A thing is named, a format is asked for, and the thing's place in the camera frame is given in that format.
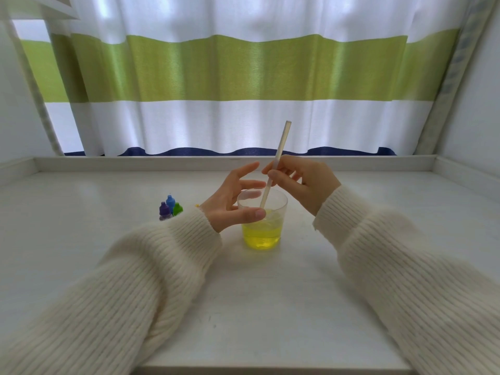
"blue bottle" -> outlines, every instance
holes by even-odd
[[[170,211],[172,212],[173,211],[173,207],[176,206],[176,199],[174,199],[172,197],[172,195],[169,195],[166,199],[166,204],[168,205],[168,207],[170,208]]]
[[[165,221],[170,217],[172,217],[172,213],[170,213],[170,208],[165,203],[165,201],[162,201],[161,205],[159,206],[159,220]]]

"green cap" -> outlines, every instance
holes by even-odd
[[[183,207],[181,207],[180,204],[176,202],[175,206],[173,207],[173,215],[177,216],[182,211],[184,211]]]

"hand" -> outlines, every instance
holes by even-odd
[[[325,163],[310,159],[284,155],[278,163],[278,168],[271,168],[272,162],[262,173],[272,179],[273,185],[279,185],[297,199],[312,215],[316,215],[328,196],[341,186]]]
[[[250,223],[266,217],[262,208],[239,209],[234,205],[243,189],[264,188],[266,182],[260,180],[241,180],[241,178],[259,167],[259,162],[253,162],[232,170],[221,187],[199,206],[205,213],[210,224],[217,233],[238,223]]]

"sleeve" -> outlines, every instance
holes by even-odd
[[[93,272],[13,334],[0,373],[131,372],[178,327],[221,247],[198,209],[129,233]]]
[[[404,215],[341,186],[314,221],[339,264],[422,375],[500,373],[500,286],[432,252]]]

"white wall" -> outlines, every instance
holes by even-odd
[[[17,60],[0,21],[0,163],[54,155]]]
[[[473,54],[437,151],[500,176],[500,2]]]

